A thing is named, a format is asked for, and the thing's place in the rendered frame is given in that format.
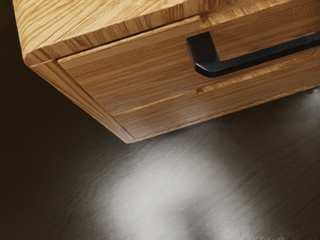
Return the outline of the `wooden drawer cabinet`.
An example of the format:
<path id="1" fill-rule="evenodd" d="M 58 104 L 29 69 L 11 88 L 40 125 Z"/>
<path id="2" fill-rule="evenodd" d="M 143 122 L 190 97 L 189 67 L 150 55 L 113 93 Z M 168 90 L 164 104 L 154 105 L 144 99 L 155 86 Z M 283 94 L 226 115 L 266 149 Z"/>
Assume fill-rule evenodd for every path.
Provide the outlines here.
<path id="1" fill-rule="evenodd" d="M 22 57 L 126 143 L 320 86 L 320 0 L 11 0 Z"/>

